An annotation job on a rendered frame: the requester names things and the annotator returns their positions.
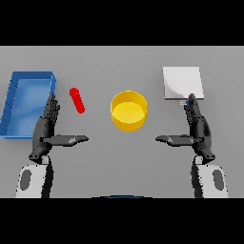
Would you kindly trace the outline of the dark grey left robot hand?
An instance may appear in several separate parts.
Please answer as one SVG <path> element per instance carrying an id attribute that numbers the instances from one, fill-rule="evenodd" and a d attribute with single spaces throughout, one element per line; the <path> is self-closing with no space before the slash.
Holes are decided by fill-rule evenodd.
<path id="1" fill-rule="evenodd" d="M 38 118 L 32 134 L 32 151 L 29 160 L 36 164 L 42 163 L 42 157 L 48 155 L 53 146 L 73 147 L 89 140 L 86 135 L 54 134 L 59 110 L 60 105 L 55 95 L 51 93 L 43 115 Z"/>

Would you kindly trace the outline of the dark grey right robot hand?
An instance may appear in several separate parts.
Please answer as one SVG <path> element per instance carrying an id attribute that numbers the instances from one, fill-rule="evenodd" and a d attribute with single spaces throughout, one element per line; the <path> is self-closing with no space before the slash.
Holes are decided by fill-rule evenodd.
<path id="1" fill-rule="evenodd" d="M 193 93 L 184 105 L 184 111 L 189 125 L 189 134 L 158 135 L 155 140 L 171 147 L 189 146 L 197 156 L 202 157 L 202 163 L 208 164 L 215 160 L 212 152 L 212 133 L 205 116 L 201 113 L 196 97 Z"/>

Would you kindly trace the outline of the red beaker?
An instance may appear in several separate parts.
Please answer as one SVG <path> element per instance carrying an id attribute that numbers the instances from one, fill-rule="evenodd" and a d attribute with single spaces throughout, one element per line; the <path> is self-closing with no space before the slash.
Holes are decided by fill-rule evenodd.
<path id="1" fill-rule="evenodd" d="M 77 88 L 70 89 L 71 100 L 79 113 L 85 112 L 85 106 L 80 95 L 80 91 Z"/>

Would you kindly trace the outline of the pale square measuring scale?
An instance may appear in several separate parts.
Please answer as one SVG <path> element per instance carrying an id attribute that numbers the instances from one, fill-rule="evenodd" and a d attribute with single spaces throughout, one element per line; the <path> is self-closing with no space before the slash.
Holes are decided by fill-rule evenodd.
<path id="1" fill-rule="evenodd" d="M 197 100 L 204 99 L 200 68 L 163 67 L 162 75 L 166 100 L 184 101 L 191 93 Z"/>

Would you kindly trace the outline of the yellow bowl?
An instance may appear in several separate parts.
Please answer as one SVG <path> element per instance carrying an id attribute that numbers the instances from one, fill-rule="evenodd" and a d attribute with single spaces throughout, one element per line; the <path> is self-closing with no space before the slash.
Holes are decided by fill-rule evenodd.
<path id="1" fill-rule="evenodd" d="M 122 91 L 111 102 L 111 119 L 114 126 L 123 132 L 140 129 L 147 115 L 147 101 L 137 91 Z"/>

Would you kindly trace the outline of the blue tray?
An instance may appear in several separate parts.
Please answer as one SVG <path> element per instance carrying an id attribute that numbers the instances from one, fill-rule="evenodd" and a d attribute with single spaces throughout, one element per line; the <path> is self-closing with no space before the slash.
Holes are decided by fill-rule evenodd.
<path id="1" fill-rule="evenodd" d="M 32 139 L 35 124 L 55 93 L 55 82 L 52 71 L 14 71 L 0 118 L 0 137 Z"/>

